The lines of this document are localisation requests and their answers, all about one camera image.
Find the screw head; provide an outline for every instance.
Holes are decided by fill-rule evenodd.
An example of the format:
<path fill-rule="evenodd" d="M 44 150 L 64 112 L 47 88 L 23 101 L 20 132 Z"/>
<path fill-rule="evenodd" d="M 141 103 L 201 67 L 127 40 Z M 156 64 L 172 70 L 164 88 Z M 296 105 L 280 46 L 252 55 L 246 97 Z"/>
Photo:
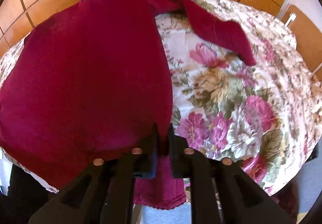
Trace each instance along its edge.
<path fill-rule="evenodd" d="M 232 164 L 232 160 L 230 158 L 223 158 L 222 163 L 226 166 L 229 166 Z"/>
<path fill-rule="evenodd" d="M 102 166 L 104 164 L 104 160 L 103 159 L 100 159 L 100 158 L 94 159 L 93 160 L 93 164 L 95 166 Z"/>
<path fill-rule="evenodd" d="M 134 155 L 139 155 L 142 153 L 142 149 L 141 148 L 134 148 L 132 149 L 132 154 Z"/>
<path fill-rule="evenodd" d="M 183 150 L 183 152 L 184 152 L 185 154 L 187 154 L 187 155 L 191 155 L 191 154 L 194 154 L 194 149 L 192 149 L 192 148 L 185 148 L 185 149 Z"/>

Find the chair backrest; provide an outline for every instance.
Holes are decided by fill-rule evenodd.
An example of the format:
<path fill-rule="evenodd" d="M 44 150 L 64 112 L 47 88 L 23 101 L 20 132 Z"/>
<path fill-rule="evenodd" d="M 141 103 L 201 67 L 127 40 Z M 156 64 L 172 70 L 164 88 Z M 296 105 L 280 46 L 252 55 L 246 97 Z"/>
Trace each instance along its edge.
<path fill-rule="evenodd" d="M 290 14 L 295 13 L 296 19 L 288 27 L 296 36 L 296 50 L 302 55 L 309 70 L 313 72 L 322 63 L 322 33 L 315 24 L 295 5 L 290 5 L 282 18 L 286 23 Z M 322 80 L 322 69 L 316 73 Z"/>

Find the red cloth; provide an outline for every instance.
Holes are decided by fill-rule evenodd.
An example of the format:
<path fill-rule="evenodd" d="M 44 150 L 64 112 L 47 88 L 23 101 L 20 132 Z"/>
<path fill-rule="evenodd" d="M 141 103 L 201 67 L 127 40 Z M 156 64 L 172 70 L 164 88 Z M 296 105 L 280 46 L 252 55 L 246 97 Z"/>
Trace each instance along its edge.
<path fill-rule="evenodd" d="M 61 189 L 94 158 L 135 147 L 154 122 L 165 141 L 172 84 L 154 16 L 182 7 L 197 35 L 254 64 L 240 26 L 190 0 L 81 0 L 25 39 L 0 91 L 0 145 Z M 182 204 L 183 180 L 172 179 L 168 159 L 158 169 L 156 180 L 137 182 L 135 201 Z"/>

